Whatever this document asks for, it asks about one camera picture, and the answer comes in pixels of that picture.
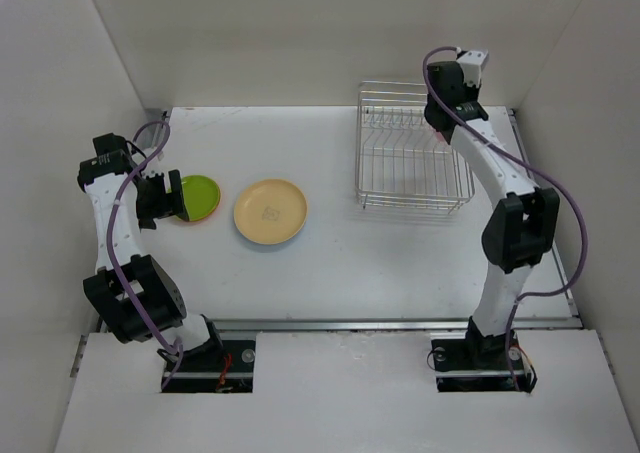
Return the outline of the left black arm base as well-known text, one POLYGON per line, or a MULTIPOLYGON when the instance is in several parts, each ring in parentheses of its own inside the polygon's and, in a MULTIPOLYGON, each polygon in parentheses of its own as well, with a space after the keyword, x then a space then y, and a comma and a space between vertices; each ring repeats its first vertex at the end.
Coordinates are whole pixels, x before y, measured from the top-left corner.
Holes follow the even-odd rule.
POLYGON ((162 393, 245 394, 253 392, 256 341, 226 339, 195 353, 185 353, 176 364, 166 353, 160 380, 162 393))

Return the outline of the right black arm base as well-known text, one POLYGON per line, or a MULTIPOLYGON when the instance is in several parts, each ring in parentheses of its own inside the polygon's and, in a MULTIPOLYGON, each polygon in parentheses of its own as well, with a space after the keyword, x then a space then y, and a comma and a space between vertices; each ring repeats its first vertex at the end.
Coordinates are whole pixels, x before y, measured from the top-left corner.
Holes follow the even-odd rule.
POLYGON ((484 340, 436 336, 428 354, 439 393, 524 392, 537 386, 535 367, 511 333, 509 349, 504 336, 484 340))

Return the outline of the orange plastic plate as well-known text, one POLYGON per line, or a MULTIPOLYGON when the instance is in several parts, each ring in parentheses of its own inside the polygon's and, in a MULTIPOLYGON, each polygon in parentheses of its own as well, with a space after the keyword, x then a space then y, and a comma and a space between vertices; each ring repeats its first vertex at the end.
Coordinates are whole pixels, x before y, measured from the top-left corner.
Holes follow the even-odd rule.
POLYGON ((209 218, 218 208, 221 200, 220 188, 217 184, 201 184, 184 186, 185 210, 190 221, 197 223, 209 218))

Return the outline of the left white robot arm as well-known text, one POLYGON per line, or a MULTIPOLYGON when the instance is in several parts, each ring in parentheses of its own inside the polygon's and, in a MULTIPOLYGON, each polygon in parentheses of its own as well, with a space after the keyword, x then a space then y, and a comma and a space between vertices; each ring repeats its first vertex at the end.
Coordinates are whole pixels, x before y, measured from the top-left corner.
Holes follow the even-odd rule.
POLYGON ((155 229, 159 219, 187 219, 180 173, 158 172, 157 152, 114 133, 93 145, 96 155, 80 163, 77 177, 98 242, 95 272, 83 281, 86 298, 119 342, 156 339, 168 360, 184 354, 201 369, 217 367, 224 346, 213 321, 188 312, 177 284, 142 241, 142 230, 155 229))

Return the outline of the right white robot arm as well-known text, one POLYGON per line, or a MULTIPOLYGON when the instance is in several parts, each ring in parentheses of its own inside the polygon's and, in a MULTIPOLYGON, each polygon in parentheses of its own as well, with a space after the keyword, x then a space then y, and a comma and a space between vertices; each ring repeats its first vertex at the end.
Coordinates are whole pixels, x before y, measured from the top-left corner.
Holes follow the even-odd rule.
POLYGON ((463 342, 465 359, 484 367, 513 340, 512 308, 533 268, 551 249, 560 198, 554 189, 539 187, 506 156, 478 102, 479 87, 465 80, 459 61, 428 64, 425 82, 427 123, 471 167, 493 208, 481 235, 487 276, 463 342))

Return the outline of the yellow plastic plate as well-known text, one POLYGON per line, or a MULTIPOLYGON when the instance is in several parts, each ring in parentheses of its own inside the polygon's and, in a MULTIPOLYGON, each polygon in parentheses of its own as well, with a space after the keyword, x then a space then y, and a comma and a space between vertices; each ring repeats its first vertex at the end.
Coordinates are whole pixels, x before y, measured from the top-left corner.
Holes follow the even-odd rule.
POLYGON ((308 202, 294 183, 265 179, 248 186, 238 196, 233 219, 247 240, 265 246, 285 243, 304 227, 308 202))

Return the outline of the pink plastic plate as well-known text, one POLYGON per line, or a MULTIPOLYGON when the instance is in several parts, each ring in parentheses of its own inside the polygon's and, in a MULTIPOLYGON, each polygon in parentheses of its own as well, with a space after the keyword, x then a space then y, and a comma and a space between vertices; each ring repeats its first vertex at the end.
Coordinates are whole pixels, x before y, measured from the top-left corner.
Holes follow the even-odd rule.
POLYGON ((434 134, 434 137, 436 138, 436 140, 437 140, 440 144, 442 144, 442 145, 447 145, 447 141, 446 141, 445 137, 444 137, 440 132, 438 132, 438 131, 434 131, 434 132, 433 132, 433 134, 434 134))

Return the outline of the green plastic plate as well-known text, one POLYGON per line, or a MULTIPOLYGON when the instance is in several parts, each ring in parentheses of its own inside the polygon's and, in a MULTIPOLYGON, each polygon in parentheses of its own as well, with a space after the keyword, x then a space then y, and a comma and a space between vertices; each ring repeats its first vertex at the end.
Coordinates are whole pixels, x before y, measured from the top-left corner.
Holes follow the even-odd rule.
POLYGON ((181 179, 184 212, 177 215, 183 222, 198 222, 209 217, 221 200, 219 185, 208 176, 189 175, 181 179))

